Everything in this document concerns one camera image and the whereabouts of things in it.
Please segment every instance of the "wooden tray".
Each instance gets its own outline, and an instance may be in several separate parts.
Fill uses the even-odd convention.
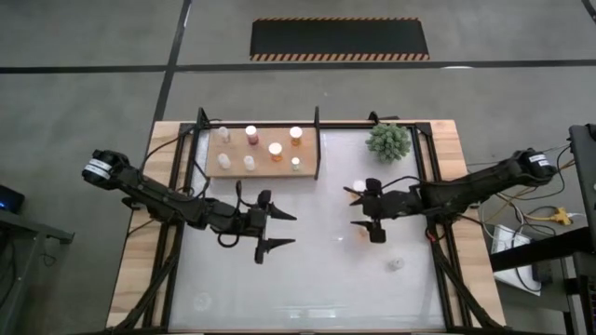
[[[230,141],[225,143],[217,134],[217,130],[210,132],[209,149],[207,153],[208,177],[219,178],[250,178],[250,177],[314,177],[317,173],[317,131],[314,127],[303,127],[299,146],[291,145],[289,127],[257,128],[259,143],[250,145],[245,128],[230,128]],[[281,144],[281,161],[274,162],[269,154],[269,144]],[[220,167],[218,154],[227,154],[232,167]],[[244,156],[254,158],[256,169],[247,171],[244,168]],[[291,168],[291,159],[300,158],[300,169]]]

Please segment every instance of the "green plant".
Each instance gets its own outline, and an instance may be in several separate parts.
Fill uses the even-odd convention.
[[[376,153],[383,163],[400,160],[410,152],[410,136],[405,127],[380,124],[371,130],[371,137],[366,140],[369,150]]]

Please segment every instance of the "metal rod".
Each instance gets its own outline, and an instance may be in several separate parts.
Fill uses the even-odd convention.
[[[178,134],[183,132],[183,125],[178,128]],[[174,160],[172,162],[171,173],[169,174],[168,187],[172,190],[176,189],[176,183],[180,174],[180,162],[183,156],[184,138],[180,138],[176,141],[176,149],[174,151]],[[156,256],[153,262],[153,269],[151,270],[151,280],[156,278],[157,272],[162,266],[164,256],[166,253],[166,244],[168,243],[168,230],[169,226],[166,223],[162,223],[159,227],[159,237],[157,238]],[[142,317],[142,326],[151,327],[153,323],[153,314],[156,308],[156,299],[153,298],[147,305],[147,310]]]
[[[195,170],[195,157],[196,157],[196,150],[198,148],[198,137],[200,134],[201,126],[204,124],[206,120],[204,120],[205,112],[199,109],[198,117],[196,120],[196,127],[193,131],[193,138],[190,144],[190,151],[188,154],[188,159],[186,162],[186,173],[184,174],[184,182],[183,188],[185,190],[190,189],[192,181],[193,181],[193,171]],[[183,234],[184,234],[184,227],[186,223],[182,222],[180,225],[176,227],[176,235],[174,236],[174,243],[172,246],[172,252],[182,252],[182,241],[183,241]],[[163,312],[161,314],[161,323],[160,325],[164,328],[169,327],[169,319],[171,316],[171,305],[174,299],[174,288],[176,286],[176,276],[178,274],[178,264],[174,265],[171,272],[169,273],[168,277],[168,284],[166,285],[166,294],[164,298],[164,307]]]
[[[427,145],[428,145],[428,151],[430,153],[433,153],[433,154],[429,155],[430,156],[430,165],[432,166],[433,178],[435,179],[435,181],[441,181],[442,176],[440,175],[440,167],[439,167],[439,159],[437,157],[437,149],[435,147],[435,142],[433,141],[432,138],[430,138],[430,140],[427,141]],[[443,225],[443,229],[445,231],[444,232],[445,240],[447,242],[447,249],[449,251],[449,261],[450,261],[451,265],[453,266],[453,268],[455,269],[455,272],[457,273],[457,275],[463,279],[462,268],[459,263],[459,257],[457,255],[457,246],[455,244],[454,230],[452,229],[451,224]],[[459,305],[459,310],[460,310],[460,314],[462,317],[462,323],[463,323],[464,327],[471,327],[472,320],[471,320],[471,316],[469,313],[469,309],[467,308],[466,303],[464,302],[464,300],[462,299],[462,297],[459,294],[457,295],[457,304]]]
[[[423,180],[427,180],[425,160],[422,157],[422,151],[420,149],[420,139],[418,138],[418,131],[416,127],[410,128],[410,134],[412,136],[413,153],[414,157],[416,158],[416,165],[418,168],[418,177],[420,177]],[[437,232],[437,225],[430,218],[427,218],[427,228],[433,234]],[[435,276],[437,277],[437,288],[439,289],[440,308],[443,312],[445,327],[449,329],[454,326],[454,313],[451,309],[451,304],[449,303],[449,292],[447,291],[447,282],[445,279],[445,275],[439,267],[439,265],[437,264],[434,258],[434,253],[433,266],[435,267]]]
[[[497,272],[537,261],[566,257],[576,251],[593,251],[589,227],[497,252],[491,255],[491,265],[493,272]]]

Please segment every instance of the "orange striped border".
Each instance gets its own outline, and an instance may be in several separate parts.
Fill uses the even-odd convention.
[[[404,18],[381,18],[381,17],[366,17],[366,18],[338,18],[338,17],[323,17],[323,18],[260,18],[257,21],[271,21],[271,20],[420,20],[417,17],[404,17]]]
[[[393,54],[256,54],[252,61],[424,61],[426,53]]]

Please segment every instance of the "black mat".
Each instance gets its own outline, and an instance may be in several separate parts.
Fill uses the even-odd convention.
[[[268,18],[252,24],[251,60],[428,60],[418,18]]]

